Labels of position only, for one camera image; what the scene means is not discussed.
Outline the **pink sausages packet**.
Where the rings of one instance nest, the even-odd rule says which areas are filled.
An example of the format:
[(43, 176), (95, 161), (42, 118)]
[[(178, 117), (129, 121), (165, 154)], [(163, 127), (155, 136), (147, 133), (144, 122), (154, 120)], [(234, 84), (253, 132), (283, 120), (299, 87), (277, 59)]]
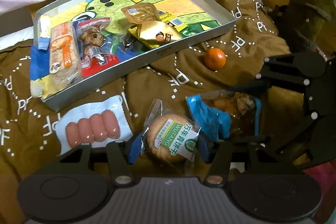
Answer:
[(126, 120), (121, 96), (86, 103), (68, 111), (56, 125), (61, 154), (84, 143), (105, 147), (117, 140), (129, 140), (133, 133)]

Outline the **blue nut snack packet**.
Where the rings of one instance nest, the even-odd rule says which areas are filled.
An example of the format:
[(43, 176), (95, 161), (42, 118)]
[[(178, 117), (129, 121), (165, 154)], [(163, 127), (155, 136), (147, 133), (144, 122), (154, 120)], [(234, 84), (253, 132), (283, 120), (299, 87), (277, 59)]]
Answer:
[(208, 139), (257, 137), (261, 100), (231, 90), (217, 90), (186, 97), (190, 115)]

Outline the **green label biscuit packet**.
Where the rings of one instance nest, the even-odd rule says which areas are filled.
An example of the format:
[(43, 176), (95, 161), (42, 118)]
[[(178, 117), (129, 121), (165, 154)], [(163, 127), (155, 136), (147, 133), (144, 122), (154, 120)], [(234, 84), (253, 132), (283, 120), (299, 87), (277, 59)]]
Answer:
[(154, 99), (143, 125), (144, 150), (168, 164), (193, 162), (201, 126)]

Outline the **quail egg vacuum packet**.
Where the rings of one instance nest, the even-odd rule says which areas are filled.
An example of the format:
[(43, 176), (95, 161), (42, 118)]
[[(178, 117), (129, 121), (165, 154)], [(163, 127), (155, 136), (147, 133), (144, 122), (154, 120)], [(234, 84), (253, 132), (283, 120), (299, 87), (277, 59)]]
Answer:
[(76, 38), (81, 59), (81, 76), (87, 78), (120, 62), (112, 53), (112, 40), (103, 34), (110, 24), (108, 17), (96, 18), (96, 22), (76, 31)]

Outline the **orange white bread packet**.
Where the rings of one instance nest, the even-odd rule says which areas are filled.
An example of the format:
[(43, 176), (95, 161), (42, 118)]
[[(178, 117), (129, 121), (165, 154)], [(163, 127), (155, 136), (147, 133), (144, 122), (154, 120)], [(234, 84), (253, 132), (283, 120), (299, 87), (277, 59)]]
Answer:
[(51, 29), (50, 78), (57, 90), (63, 90), (81, 77), (81, 60), (72, 22)]

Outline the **clear dried meat packet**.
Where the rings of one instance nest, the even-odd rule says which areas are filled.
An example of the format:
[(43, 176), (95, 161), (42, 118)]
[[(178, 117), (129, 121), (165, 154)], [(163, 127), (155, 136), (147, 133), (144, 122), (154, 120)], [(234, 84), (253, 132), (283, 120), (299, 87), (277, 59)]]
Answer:
[(121, 38), (120, 49), (123, 53), (133, 51), (139, 53), (142, 50), (142, 43), (129, 32)]

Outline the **gold foil snack packet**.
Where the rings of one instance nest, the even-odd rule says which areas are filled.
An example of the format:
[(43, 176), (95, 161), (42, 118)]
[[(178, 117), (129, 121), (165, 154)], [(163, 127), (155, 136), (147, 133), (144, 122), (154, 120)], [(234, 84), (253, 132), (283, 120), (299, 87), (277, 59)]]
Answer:
[(150, 49), (183, 38), (175, 27), (160, 20), (158, 10), (152, 3), (136, 3), (121, 10), (131, 24), (128, 31)]

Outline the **yellow snack packet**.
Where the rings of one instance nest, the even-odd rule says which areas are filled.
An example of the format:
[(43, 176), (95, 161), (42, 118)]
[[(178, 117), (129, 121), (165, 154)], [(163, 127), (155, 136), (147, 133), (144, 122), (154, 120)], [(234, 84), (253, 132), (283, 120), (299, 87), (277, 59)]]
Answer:
[(172, 13), (165, 13), (159, 21), (136, 24), (128, 31), (150, 49), (155, 49), (183, 38), (181, 32), (188, 27)]

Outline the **grey metal tray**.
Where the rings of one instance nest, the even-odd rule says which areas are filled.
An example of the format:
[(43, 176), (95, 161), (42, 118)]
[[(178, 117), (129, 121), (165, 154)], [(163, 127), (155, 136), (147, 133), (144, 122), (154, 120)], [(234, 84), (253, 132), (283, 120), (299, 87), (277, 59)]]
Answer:
[[(66, 0), (56, 0), (48, 5), (45, 5), (36, 12), (35, 17), (38, 12), (44, 11), (46, 8), (52, 6), (54, 3), (64, 1)], [(223, 6), (216, 3), (214, 0), (192, 0), (192, 1), (196, 3), (198, 6), (200, 6), (203, 10), (208, 12), (216, 20), (218, 20), (220, 26), (213, 28), (212, 30), (202, 32), (201, 34), (190, 36), (188, 38), (184, 38), (176, 42), (166, 44), (155, 50), (148, 51), (142, 55), (139, 55), (133, 60), (121, 63), (113, 67), (112, 69), (99, 74), (92, 80), (80, 81), (79, 83), (73, 85), (69, 89), (65, 89), (47, 99), (44, 100), (41, 98), (39, 99), (41, 99), (41, 101), (45, 103), (52, 110), (59, 111), (64, 107), (76, 102), (80, 98), (83, 98), (84, 96), (94, 92), (97, 88), (100, 88), (116, 79), (119, 79), (120, 77), (123, 77), (137, 69), (140, 69), (141, 67), (144, 67), (145, 65), (153, 63), (172, 53), (178, 52), (190, 46), (194, 46), (195, 44), (198, 44), (205, 40), (221, 36), (222, 34), (227, 33), (233, 27), (235, 22), (234, 16)]]

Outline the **brown printed blanket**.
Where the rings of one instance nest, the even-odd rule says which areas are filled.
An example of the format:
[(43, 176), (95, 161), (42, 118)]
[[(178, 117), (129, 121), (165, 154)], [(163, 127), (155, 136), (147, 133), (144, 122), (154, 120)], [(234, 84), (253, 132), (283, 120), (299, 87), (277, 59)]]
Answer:
[[(242, 83), (254, 77), (265, 57), (289, 52), (258, 0), (215, 1), (235, 12), (232, 31), (117, 79), (82, 98), (80, 104), (121, 96), (127, 121), (133, 132), (139, 132), (155, 98), (188, 115), (187, 96)], [(30, 94), (32, 43), (18, 40), (1, 51), (1, 223), (25, 221), (17, 202), (19, 183), (61, 151), (55, 126), (63, 113), (52, 111)], [(210, 48), (225, 53), (222, 69), (206, 67), (204, 56)]]

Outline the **small orange tangerine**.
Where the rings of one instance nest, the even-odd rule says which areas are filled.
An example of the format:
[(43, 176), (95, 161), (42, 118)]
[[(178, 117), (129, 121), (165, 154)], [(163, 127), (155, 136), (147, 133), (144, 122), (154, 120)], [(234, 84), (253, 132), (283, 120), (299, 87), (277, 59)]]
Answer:
[(226, 64), (225, 53), (219, 48), (210, 48), (205, 53), (204, 62), (206, 67), (213, 71), (222, 69)]

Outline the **crayon dinosaur drawing paper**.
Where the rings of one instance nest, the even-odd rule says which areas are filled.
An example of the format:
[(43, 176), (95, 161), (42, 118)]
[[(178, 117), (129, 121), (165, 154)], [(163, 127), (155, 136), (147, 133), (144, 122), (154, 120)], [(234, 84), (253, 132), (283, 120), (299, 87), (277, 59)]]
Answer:
[[(112, 69), (113, 67), (133, 60), (152, 49), (142, 42), (142, 50), (137, 53), (129, 51), (123, 53), (120, 49), (121, 38), (127, 34), (131, 24), (127, 21), (122, 12), (123, 7), (136, 3), (152, 3), (158, 10), (159, 17), (167, 12), (174, 14), (178, 19), (187, 24), (188, 27), (181, 32), (183, 38), (201, 34), (220, 26), (218, 20), (203, 10), (192, 0), (66, 0), (54, 3), (44, 11), (37, 13), (34, 23), (35, 41), (31, 47), (30, 63), (30, 93), (33, 97), (47, 99), (65, 89), (69, 89), (80, 81), (92, 80), (99, 74)], [(50, 41), (51, 29), (64, 22), (72, 22), (73, 18), (88, 15), (90, 18), (108, 17), (110, 24), (105, 28), (103, 34), (108, 35), (112, 40), (111, 50), (120, 62), (103, 71), (82, 78), (63, 90), (57, 90), (50, 78)]]

